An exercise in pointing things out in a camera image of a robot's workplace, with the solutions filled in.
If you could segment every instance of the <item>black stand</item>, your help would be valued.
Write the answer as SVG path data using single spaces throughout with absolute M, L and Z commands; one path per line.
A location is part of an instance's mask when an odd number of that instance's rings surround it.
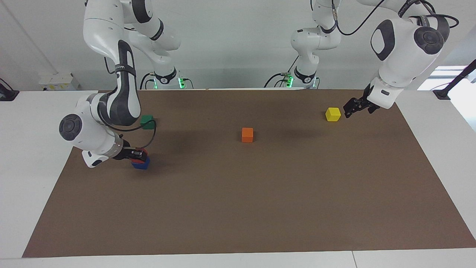
M 11 102 L 13 101 L 20 91 L 17 90 L 8 90 L 4 85 L 0 83 L 0 94 L 5 97 L 0 97 L 0 102 Z
M 452 90 L 461 80 L 467 77 L 470 73 L 472 73 L 476 69 L 476 60 L 468 65 L 451 83 L 446 86 L 445 89 L 442 90 L 433 90 L 433 93 L 439 100 L 451 100 L 448 97 L 448 93 Z

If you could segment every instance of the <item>round black joint cap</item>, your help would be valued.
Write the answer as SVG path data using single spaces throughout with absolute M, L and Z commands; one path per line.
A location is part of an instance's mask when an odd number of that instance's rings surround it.
M 434 55 L 441 51 L 445 44 L 443 35 L 437 30 L 430 27 L 420 27 L 414 34 L 415 43 L 426 54 Z
M 59 124 L 59 134 L 67 141 L 73 141 L 81 132 L 83 122 L 77 114 L 66 115 Z

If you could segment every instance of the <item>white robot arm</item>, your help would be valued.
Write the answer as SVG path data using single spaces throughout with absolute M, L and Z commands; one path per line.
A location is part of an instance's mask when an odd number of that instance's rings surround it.
M 344 106 L 347 118 L 366 108 L 370 113 L 380 107 L 389 109 L 412 80 L 435 61 L 450 29 L 444 15 L 434 14 L 419 0 L 357 1 L 393 10 L 400 18 L 385 20 L 374 31 L 371 46 L 382 66 L 364 90 L 364 96 L 353 98 Z M 294 32 L 291 45 L 299 54 L 294 69 L 297 86 L 311 88 L 319 63 L 315 53 L 340 44 L 342 33 L 337 19 L 340 4 L 341 0 L 317 0 L 313 19 L 318 27 Z
M 124 33 L 124 23 L 131 23 L 137 29 L 133 38 L 131 33 Z M 148 157 L 144 147 L 130 147 L 112 130 L 116 129 L 112 125 L 130 126 L 140 116 L 134 55 L 128 41 L 147 52 L 156 63 L 157 57 L 149 53 L 154 52 L 149 48 L 174 50 L 180 46 L 180 39 L 153 16 L 151 0 L 86 1 L 83 35 L 92 50 L 114 61 L 118 86 L 110 93 L 80 98 L 74 113 L 61 121 L 59 133 L 83 150 L 88 167 L 96 167 L 110 158 L 144 163 Z M 154 68 L 156 72 L 164 70 L 160 62 Z

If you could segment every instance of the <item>electrical junction box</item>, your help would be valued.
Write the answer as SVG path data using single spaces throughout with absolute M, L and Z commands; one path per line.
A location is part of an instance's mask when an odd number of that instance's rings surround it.
M 79 87 L 79 82 L 72 73 L 42 75 L 39 84 L 43 91 L 72 91 Z

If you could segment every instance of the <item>orange cube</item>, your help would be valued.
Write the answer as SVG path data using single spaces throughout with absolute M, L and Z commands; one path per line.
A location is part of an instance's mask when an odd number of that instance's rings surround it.
M 241 142 L 253 143 L 253 128 L 244 127 L 241 129 Z

